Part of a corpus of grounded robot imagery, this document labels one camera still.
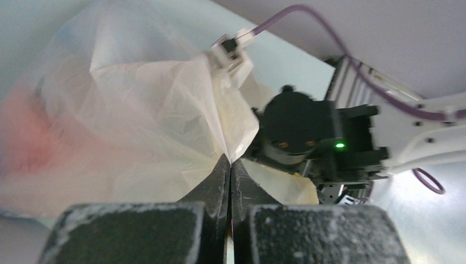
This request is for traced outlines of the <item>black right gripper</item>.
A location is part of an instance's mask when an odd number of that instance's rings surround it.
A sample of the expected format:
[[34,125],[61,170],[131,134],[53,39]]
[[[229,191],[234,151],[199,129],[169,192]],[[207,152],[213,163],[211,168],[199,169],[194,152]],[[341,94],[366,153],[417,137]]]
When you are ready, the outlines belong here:
[[364,204],[381,179],[386,147],[376,147],[371,118],[378,108],[337,108],[282,87],[263,109],[252,108],[259,129],[244,158],[308,178],[320,204]]

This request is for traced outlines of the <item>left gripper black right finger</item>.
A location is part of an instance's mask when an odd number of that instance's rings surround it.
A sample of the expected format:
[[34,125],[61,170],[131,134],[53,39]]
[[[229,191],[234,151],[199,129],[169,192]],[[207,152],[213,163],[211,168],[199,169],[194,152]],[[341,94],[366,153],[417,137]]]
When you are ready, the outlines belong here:
[[409,263],[388,214],[371,205],[283,205],[231,167],[235,263]]

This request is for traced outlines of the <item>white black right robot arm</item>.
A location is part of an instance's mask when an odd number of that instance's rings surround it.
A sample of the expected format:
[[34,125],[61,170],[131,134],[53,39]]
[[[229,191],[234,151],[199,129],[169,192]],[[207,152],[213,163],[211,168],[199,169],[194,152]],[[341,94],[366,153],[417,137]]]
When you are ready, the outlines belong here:
[[333,65],[323,100],[285,85],[253,110],[245,159],[310,180],[320,204],[363,203],[376,180],[404,171],[445,194],[425,166],[465,160],[465,94],[423,99],[352,57]]

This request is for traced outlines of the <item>white translucent bag of bags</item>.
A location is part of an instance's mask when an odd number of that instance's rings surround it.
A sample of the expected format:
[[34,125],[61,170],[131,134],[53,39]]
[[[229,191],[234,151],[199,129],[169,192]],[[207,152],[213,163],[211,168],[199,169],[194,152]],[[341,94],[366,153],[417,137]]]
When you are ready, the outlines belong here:
[[180,33],[160,1],[95,1],[1,100],[1,213],[176,201],[258,131],[271,90]]

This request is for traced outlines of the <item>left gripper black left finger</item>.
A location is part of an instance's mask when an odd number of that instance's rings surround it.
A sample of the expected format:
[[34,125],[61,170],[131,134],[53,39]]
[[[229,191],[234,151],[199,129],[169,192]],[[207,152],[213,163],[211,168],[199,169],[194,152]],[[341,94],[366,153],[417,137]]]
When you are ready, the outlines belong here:
[[57,219],[39,263],[225,263],[225,156],[176,202],[82,203]]

